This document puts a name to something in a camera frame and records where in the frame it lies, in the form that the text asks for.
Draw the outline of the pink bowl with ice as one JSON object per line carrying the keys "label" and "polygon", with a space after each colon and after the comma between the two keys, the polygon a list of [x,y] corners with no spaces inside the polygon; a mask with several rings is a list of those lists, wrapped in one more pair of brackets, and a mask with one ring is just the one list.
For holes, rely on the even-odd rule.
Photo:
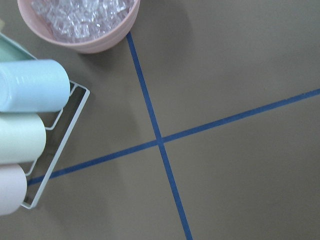
{"label": "pink bowl with ice", "polygon": [[41,39],[82,54],[114,47],[133,27],[138,0],[19,0],[22,19]]}

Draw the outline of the light green cup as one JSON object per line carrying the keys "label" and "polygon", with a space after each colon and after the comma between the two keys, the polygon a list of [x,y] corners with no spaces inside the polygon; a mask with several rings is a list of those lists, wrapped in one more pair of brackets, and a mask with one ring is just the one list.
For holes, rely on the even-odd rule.
{"label": "light green cup", "polygon": [[19,164],[37,160],[46,145],[46,129],[36,113],[0,114],[0,163]]}

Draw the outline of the light blue cup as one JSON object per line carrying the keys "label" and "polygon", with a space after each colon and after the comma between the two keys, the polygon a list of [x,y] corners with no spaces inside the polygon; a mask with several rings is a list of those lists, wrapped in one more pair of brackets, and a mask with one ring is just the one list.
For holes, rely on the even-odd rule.
{"label": "light blue cup", "polygon": [[0,64],[0,111],[5,113],[58,112],[70,97],[66,70],[52,59]]}

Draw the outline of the pink cup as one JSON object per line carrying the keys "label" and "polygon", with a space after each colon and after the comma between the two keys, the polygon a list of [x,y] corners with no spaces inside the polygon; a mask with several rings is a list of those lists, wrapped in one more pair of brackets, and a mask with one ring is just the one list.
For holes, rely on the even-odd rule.
{"label": "pink cup", "polygon": [[0,215],[15,212],[25,199],[27,179],[18,164],[0,166]]}

